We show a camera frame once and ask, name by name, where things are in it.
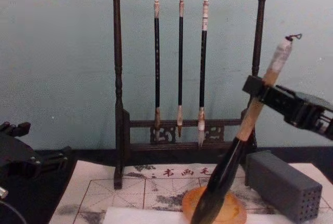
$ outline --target hook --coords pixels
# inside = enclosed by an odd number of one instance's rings
[[[301,39],[302,38],[302,34],[297,34],[297,35],[290,35],[290,36],[287,36],[286,38],[290,41],[292,41],[293,38],[296,38],[296,39]]]

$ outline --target cable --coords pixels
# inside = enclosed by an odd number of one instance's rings
[[[6,203],[4,201],[0,200],[0,204],[8,207],[10,210],[12,210],[22,221],[23,224],[28,224],[27,221],[25,220],[25,218],[20,214],[20,212],[18,212],[13,206],[11,206],[9,203]]]

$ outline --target ink stain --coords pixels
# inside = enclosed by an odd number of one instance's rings
[[[80,216],[88,224],[102,224],[105,217],[105,213],[80,213]]]
[[[59,209],[57,210],[57,214],[59,215],[72,215],[72,214],[77,214],[78,210],[79,210],[80,206],[77,204],[74,205],[65,205],[65,206],[61,206],[59,207]]]
[[[144,169],[147,169],[147,170],[156,169],[153,165],[139,165],[139,166],[134,166],[134,168],[139,172],[141,172]]]
[[[272,208],[259,208],[259,209],[254,209],[252,214],[257,214],[257,215],[275,215],[275,210]]]
[[[135,173],[135,172],[127,173],[127,174],[125,174],[125,176],[136,177],[136,178],[140,178],[140,179],[146,179],[147,178],[142,173]]]
[[[168,207],[181,206],[183,197],[186,193],[187,193],[187,191],[185,191],[182,194],[178,194],[176,196],[169,196],[169,197],[166,197],[163,195],[157,195],[156,201],[159,203],[167,204]]]
[[[157,184],[153,180],[151,180],[150,182],[151,182],[151,187],[152,187],[151,190],[154,192],[157,192],[158,191]]]
[[[181,212],[181,210],[177,209],[170,209],[168,207],[153,207],[154,210],[159,210],[159,211],[172,211],[172,212]]]

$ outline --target black mechanical clamp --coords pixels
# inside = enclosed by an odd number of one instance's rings
[[[286,123],[333,140],[333,105],[331,103],[280,85],[264,85],[262,79],[255,76],[247,78],[243,91],[282,114]]]
[[[39,175],[65,169],[70,147],[50,155],[39,155],[31,147],[15,138],[29,133],[30,123],[17,127],[5,122],[0,125],[0,181],[10,176],[36,178]]]

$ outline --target white brush tip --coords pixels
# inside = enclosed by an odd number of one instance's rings
[[[204,141],[204,131],[199,131],[199,140],[198,140],[199,148],[202,148],[203,141]]]
[[[155,130],[155,141],[158,142],[160,140],[160,131]]]

